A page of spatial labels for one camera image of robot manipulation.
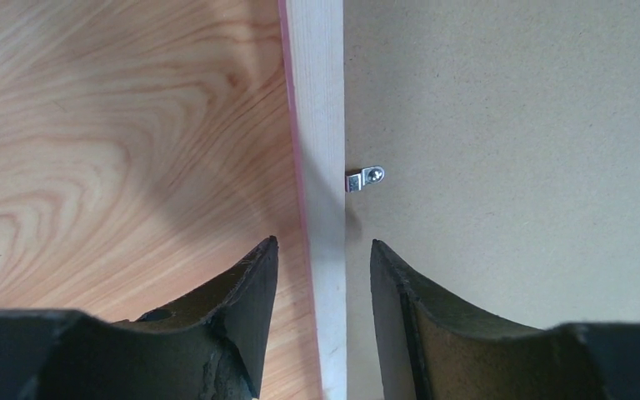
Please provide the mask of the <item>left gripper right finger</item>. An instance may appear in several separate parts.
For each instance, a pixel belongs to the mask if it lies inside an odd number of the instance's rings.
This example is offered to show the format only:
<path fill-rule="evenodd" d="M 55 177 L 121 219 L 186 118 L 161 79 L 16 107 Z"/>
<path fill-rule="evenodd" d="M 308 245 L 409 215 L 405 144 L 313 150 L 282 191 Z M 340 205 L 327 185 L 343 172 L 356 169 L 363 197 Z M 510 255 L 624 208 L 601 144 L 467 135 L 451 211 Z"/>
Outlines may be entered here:
<path fill-rule="evenodd" d="M 379 240 L 370 275 L 387 399 L 640 399 L 640 323 L 522 325 L 463 300 Z"/>

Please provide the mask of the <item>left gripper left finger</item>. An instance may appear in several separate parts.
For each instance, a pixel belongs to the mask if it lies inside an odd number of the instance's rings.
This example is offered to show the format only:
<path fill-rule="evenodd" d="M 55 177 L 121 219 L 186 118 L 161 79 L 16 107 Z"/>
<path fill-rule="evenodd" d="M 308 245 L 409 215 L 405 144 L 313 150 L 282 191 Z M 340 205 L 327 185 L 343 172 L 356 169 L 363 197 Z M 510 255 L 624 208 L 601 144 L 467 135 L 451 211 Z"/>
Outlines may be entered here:
<path fill-rule="evenodd" d="M 136 320 L 0 309 L 0 399 L 257 399 L 278 240 Z"/>

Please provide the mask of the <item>grey backing board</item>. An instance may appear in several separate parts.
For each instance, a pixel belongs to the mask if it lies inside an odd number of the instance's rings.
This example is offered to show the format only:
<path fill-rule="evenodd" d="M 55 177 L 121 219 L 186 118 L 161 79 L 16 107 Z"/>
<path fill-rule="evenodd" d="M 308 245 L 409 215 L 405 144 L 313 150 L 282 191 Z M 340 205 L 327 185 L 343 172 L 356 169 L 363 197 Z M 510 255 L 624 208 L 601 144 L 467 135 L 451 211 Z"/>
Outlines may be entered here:
<path fill-rule="evenodd" d="M 347 1 L 347 380 L 383 397 L 373 239 L 536 328 L 640 321 L 640 1 Z"/>

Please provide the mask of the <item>wooden picture frame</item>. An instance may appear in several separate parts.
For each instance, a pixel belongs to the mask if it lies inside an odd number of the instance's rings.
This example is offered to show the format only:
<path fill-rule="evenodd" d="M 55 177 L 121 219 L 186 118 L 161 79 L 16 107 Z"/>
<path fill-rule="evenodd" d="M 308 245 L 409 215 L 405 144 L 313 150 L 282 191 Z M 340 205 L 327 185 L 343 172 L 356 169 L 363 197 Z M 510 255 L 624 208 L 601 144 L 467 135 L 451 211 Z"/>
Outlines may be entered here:
<path fill-rule="evenodd" d="M 348 398 L 343 2 L 281 1 L 322 396 Z"/>

